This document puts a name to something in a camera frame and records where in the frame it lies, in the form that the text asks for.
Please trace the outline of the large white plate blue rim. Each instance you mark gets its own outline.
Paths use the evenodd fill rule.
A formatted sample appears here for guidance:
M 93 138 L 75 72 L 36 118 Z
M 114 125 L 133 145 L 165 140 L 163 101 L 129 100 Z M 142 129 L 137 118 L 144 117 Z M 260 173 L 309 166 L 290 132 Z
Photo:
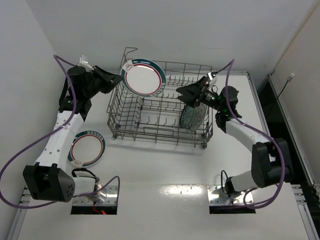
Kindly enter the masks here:
M 191 132 L 195 132 L 202 125 L 207 114 L 207 108 L 208 106 L 203 103 L 194 108 L 192 121 L 189 124 L 189 130 Z

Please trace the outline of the small teal patterned plate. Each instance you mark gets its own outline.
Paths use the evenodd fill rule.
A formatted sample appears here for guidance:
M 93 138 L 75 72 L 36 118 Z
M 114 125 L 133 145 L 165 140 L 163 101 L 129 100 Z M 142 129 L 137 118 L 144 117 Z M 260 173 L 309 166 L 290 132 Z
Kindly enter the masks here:
M 180 118 L 179 118 L 179 127 L 182 129 L 188 128 L 190 123 L 193 120 L 195 109 L 189 105 L 185 105 Z

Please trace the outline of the white plate green red rim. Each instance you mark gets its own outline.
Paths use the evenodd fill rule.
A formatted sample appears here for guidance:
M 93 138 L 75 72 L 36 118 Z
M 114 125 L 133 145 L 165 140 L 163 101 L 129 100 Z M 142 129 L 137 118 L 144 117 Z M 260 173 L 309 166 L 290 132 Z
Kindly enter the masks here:
M 167 85 L 164 70 L 154 61 L 145 58 L 134 58 L 125 62 L 120 75 L 126 90 L 141 98 L 158 96 Z

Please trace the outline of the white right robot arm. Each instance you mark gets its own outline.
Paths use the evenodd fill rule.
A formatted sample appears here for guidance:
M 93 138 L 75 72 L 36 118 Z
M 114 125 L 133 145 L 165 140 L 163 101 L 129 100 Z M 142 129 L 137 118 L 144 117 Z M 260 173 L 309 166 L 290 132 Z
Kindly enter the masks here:
M 273 139 L 264 132 L 241 121 L 236 106 L 238 90 L 226 85 L 220 93 L 209 90 L 215 80 L 214 72 L 203 76 L 190 85 L 177 88 L 178 99 L 191 108 L 210 107 L 216 110 L 215 122 L 218 128 L 234 137 L 251 152 L 251 169 L 226 178 L 223 190 L 228 197 L 251 189 L 271 185 L 282 186 L 294 178 L 294 168 L 288 143 Z

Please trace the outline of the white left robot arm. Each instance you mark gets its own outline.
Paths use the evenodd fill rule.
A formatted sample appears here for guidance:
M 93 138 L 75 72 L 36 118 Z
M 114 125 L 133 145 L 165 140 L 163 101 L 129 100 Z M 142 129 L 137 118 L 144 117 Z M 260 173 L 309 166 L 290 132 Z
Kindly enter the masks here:
M 63 70 L 56 124 L 33 165 L 25 166 L 23 178 L 34 200 L 69 202 L 73 197 L 99 198 L 97 176 L 70 176 L 65 172 L 74 138 L 85 122 L 97 93 L 110 93 L 124 79 L 85 61 Z

